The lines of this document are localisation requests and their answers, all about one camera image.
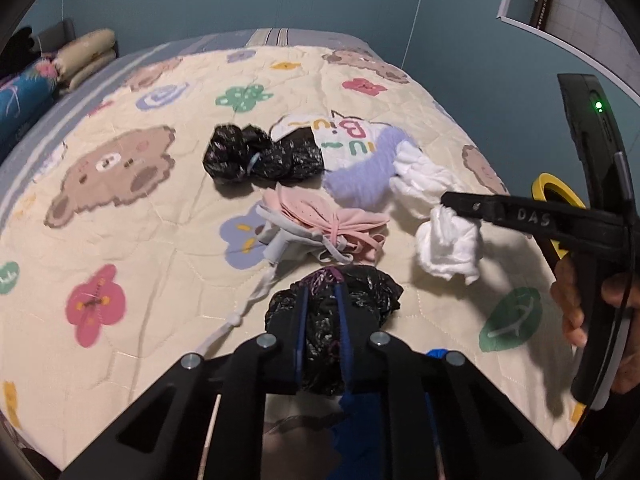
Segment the silver screw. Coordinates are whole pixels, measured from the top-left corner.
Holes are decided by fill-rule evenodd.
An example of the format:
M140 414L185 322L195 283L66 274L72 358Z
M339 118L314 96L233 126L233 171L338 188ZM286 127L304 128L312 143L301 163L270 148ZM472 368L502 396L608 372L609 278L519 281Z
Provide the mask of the silver screw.
M182 356L180 364L182 365L182 368L192 370L200 364L200 361L202 361L202 358L198 354L187 354Z
M391 341L391 336L386 332L374 332L369 336L369 340L376 346L384 346Z
M276 338L276 336L268 333L260 334L255 340L260 348L269 348L275 345L277 341L278 339Z
M444 359L452 366L462 366L466 358L460 352L447 352Z

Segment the pink face mask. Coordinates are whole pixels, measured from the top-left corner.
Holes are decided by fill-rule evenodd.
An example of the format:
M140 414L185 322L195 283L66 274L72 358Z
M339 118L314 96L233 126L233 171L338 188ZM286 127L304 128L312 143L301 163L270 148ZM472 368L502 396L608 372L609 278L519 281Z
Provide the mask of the pink face mask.
M359 260L375 262L385 242L384 235L372 234L389 222L389 216L382 213L362 209L334 210L324 198L309 190L280 184L276 184L276 189L265 190L262 202L310 231L326 235L334 246L338 237L344 237L346 251Z

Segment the mattress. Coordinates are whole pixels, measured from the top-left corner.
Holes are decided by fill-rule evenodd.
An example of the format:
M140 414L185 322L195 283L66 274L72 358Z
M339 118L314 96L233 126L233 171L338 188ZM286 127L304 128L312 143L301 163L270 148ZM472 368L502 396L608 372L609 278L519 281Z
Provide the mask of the mattress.
M0 408L22 446L59 468L70 463L217 330L264 273L264 247L254 237L264 186L221 192L202 167L217 124L270 131L290 115L364 132L392 124L468 192L506 192L423 87L379 58L371 66L357 56L340 62L336 51L349 49L371 53L348 36L289 29L164 44L108 66L18 145L0 168ZM108 176L140 161L145 167L131 181L121 171ZM309 187L331 200L318 182ZM572 349L535 242L484 224L481 277L465 286L426 274L412 250L419 222L393 203L387 210L378 268L404 293L385 330L415 351L460 350L561 444L573 429ZM274 290L318 265L305 260ZM88 319L78 297L96 287L102 315ZM256 304L211 354L263 332L267 304ZM514 312L523 314L514 320ZM339 408L317 401L301 394L268 404L267 470L279 467L273 457L292 436L324 449L324 468L339 462L329 431ZM329 473L316 470L318 478Z

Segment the cream quilt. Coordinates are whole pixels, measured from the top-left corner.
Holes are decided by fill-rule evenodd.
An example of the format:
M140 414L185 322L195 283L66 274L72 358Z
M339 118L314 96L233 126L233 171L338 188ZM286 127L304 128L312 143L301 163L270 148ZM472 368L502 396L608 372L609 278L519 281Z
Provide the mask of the cream quilt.
M506 192L424 88L357 52L260 46L137 70L66 137L0 238L0 408L57 466L71 462L254 288L266 266L255 240L261 188L220 193L202 156L217 124L268 131L289 114L311 125L313 117L324 119L316 127L360 125L365 132L392 124L469 192ZM559 445L573 429L572 350L535 242L483 225L480 280L446 282L415 263L418 222L392 204L388 211L378 267L404 294L386 330L416 351L464 352ZM301 265L276 290L317 266ZM263 332L267 303L254 306L216 354ZM301 408L312 404L303 397L268 409L266 430L305 410L326 418L326 410Z

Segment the swirl print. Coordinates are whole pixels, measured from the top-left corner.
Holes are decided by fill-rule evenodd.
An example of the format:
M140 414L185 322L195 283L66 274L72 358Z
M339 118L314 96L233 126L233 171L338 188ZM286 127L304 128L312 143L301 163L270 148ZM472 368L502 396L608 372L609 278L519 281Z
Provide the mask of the swirl print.
M136 101L136 107L143 112L162 108L163 106L173 103L188 87L189 83L183 83L179 86L161 86L138 99Z

